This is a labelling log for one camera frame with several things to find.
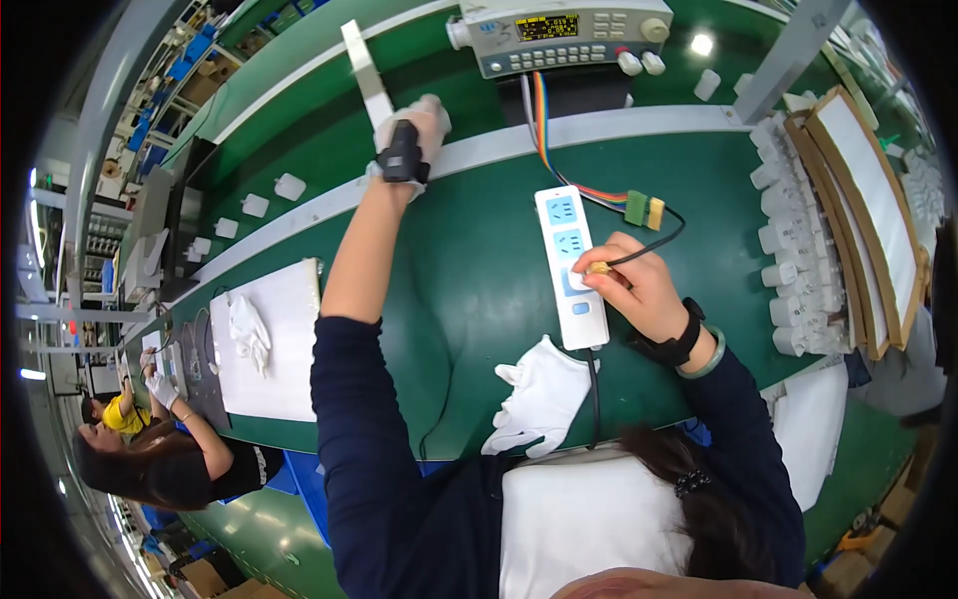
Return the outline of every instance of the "white glove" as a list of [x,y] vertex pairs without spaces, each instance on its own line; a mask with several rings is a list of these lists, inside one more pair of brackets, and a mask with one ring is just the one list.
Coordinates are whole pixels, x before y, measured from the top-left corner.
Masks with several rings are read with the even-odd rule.
[[[393,129],[396,128],[396,121],[401,120],[410,121],[416,126],[416,130],[419,132],[419,146],[422,149],[422,162],[430,166],[434,165],[436,157],[439,155],[439,149],[443,146],[443,139],[452,130],[449,113],[443,108],[439,96],[425,94],[409,107],[403,108],[383,121],[373,135],[373,140],[376,142],[376,153],[380,153],[389,147],[390,142],[393,141]],[[374,160],[367,167],[366,174],[382,174],[382,168]],[[425,191],[425,185],[418,181],[410,181],[410,183],[417,188],[417,191],[409,200],[412,201]]]
[[260,314],[243,295],[230,303],[230,337],[237,344],[239,357],[252,359],[257,372],[265,379],[269,350],[273,346]]
[[176,398],[179,397],[179,392],[176,391],[176,387],[173,386],[169,377],[154,373],[153,376],[146,379],[144,383],[147,385],[149,392],[156,398],[156,401],[161,403],[166,409],[170,409],[170,406]]
[[526,455],[535,458],[561,445],[591,386],[588,363],[560,352],[545,334],[515,366],[499,364],[495,374],[514,389],[492,417],[495,432],[482,452],[495,455],[545,437],[526,449]]

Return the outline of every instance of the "hand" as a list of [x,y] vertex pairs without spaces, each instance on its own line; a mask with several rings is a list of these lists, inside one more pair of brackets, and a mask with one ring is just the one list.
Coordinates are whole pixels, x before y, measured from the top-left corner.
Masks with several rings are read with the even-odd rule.
[[143,353],[140,354],[140,368],[146,368],[147,364],[153,361],[153,354],[155,353],[155,347],[147,347],[145,350],[143,350]]
[[435,164],[439,148],[443,145],[445,135],[452,130],[449,114],[443,108],[443,103],[434,94],[425,94],[408,108],[403,108],[387,119],[376,129],[376,152],[389,147],[393,140],[393,129],[396,121],[407,120],[416,126],[419,132],[419,145],[422,148],[422,162]]
[[[572,271],[584,272],[594,262],[623,258],[643,247],[634,238],[617,231],[605,245],[584,252]],[[669,268],[652,252],[616,265],[608,274],[587,274],[582,282],[598,291],[639,333],[656,343],[678,339],[689,324],[689,313],[675,291]]]
[[153,375],[147,377],[144,382],[149,392],[156,398],[156,401],[161,403],[166,409],[170,409],[170,406],[176,401],[176,398],[179,397],[179,393],[176,391],[176,388],[173,387],[173,383],[169,377]]

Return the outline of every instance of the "factory floor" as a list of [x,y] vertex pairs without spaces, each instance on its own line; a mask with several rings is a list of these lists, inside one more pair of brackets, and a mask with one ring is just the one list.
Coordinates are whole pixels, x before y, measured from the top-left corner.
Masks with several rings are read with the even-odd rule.
[[[880,499],[914,442],[915,433],[901,429],[892,416],[849,400],[833,473],[805,513],[809,568],[831,551],[858,513]],[[298,496],[264,489],[183,517],[199,537],[223,545],[247,576],[290,597],[346,596],[336,583],[332,553]]]

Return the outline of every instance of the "power strip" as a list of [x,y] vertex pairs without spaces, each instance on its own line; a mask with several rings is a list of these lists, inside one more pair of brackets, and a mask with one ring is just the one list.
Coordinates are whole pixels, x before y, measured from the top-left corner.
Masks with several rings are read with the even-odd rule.
[[605,345],[608,323],[602,296],[571,270],[582,252],[592,248],[579,189],[568,185],[536,192],[536,211],[556,294],[562,347],[572,351]]

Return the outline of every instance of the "electrical socket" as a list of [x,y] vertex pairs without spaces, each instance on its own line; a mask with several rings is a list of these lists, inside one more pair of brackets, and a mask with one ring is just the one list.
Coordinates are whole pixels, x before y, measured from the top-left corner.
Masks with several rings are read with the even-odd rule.
[[556,243],[556,251],[563,262],[576,260],[585,251],[585,246],[582,244],[582,232],[579,229],[559,231],[552,236],[552,239]]
[[546,214],[549,215],[549,224],[556,226],[576,221],[576,204],[571,196],[557,197],[545,203]]

